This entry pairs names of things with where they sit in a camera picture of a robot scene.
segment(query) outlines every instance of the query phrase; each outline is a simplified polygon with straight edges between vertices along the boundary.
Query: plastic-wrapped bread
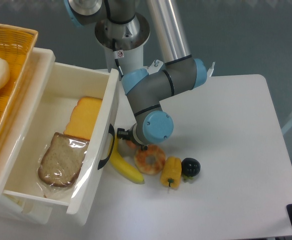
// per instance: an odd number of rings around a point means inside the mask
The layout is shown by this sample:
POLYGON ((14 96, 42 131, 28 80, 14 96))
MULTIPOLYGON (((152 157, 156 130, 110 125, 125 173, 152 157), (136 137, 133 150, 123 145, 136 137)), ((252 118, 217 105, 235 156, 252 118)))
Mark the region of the plastic-wrapped bread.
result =
POLYGON ((89 142, 56 132, 38 168, 39 178, 54 187, 67 187, 78 178, 89 142))

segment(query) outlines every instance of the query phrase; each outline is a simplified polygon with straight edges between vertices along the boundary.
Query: white cabinet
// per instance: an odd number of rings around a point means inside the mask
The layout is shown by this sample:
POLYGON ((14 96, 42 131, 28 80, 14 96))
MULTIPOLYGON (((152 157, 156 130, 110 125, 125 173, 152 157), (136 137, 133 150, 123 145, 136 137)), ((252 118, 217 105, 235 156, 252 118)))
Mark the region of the white cabinet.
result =
POLYGON ((111 73, 55 63, 53 52, 34 48, 25 84, 0 137, 0 216, 44 224, 55 206, 85 224, 108 155, 118 110, 117 70, 111 73), (96 125, 75 184, 40 184, 38 161, 55 132, 65 129, 81 97, 102 99, 96 125))

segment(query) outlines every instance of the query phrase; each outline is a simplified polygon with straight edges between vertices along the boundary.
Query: open drawer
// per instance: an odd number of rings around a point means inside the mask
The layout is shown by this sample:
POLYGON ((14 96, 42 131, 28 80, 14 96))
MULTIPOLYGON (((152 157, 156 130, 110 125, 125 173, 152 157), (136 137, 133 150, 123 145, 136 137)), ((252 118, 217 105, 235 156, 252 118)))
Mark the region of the open drawer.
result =
POLYGON ((42 96, 29 128, 22 139, 20 150, 15 152, 11 169, 5 168, 2 193, 15 202, 27 202, 36 206, 65 206, 68 215, 79 224, 85 224, 91 208, 102 168, 101 159, 107 157, 113 141, 114 126, 118 109, 117 70, 111 73, 91 70, 61 63, 53 63, 42 96), (90 143, 81 167, 79 177, 66 190, 51 188, 40 183, 37 175, 39 159, 49 146, 55 132, 63 133, 70 115, 82 97, 102 99, 90 143))

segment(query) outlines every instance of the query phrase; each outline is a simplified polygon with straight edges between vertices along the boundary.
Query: blue joint cap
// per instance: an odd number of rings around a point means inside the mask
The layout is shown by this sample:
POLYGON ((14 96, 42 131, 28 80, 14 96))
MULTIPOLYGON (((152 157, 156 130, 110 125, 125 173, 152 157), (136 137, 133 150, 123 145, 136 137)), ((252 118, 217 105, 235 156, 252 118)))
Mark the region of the blue joint cap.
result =
POLYGON ((146 139, 154 144, 166 140, 172 134, 174 123, 171 117, 164 111, 153 111, 149 113, 142 125, 146 139))
POLYGON ((64 4, 65 4, 65 7, 67 9, 68 15, 69 15, 71 21, 74 23, 74 25, 77 28, 83 27, 83 25, 77 20, 77 18, 75 17, 74 13, 72 12, 68 0, 64 0, 64 4))
POLYGON ((125 74, 121 80, 121 84, 125 90, 125 94, 127 95, 134 86, 136 86, 148 75, 149 73, 144 68, 140 68, 125 74))
POLYGON ((196 77, 196 82, 194 85, 194 88, 201 86, 204 84, 207 80, 207 69, 204 66, 204 63, 199 59, 195 58, 195 63, 197 66, 197 77, 196 77))

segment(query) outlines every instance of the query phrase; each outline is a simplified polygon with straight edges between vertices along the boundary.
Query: yellow basket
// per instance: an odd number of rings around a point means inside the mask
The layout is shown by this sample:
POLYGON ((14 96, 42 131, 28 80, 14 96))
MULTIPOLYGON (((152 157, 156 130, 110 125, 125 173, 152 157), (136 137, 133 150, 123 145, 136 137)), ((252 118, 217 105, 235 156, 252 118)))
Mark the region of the yellow basket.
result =
POLYGON ((0 134, 14 107, 37 36, 38 32, 35 30, 0 24, 0 58, 8 62, 10 70, 8 83, 0 89, 0 134))

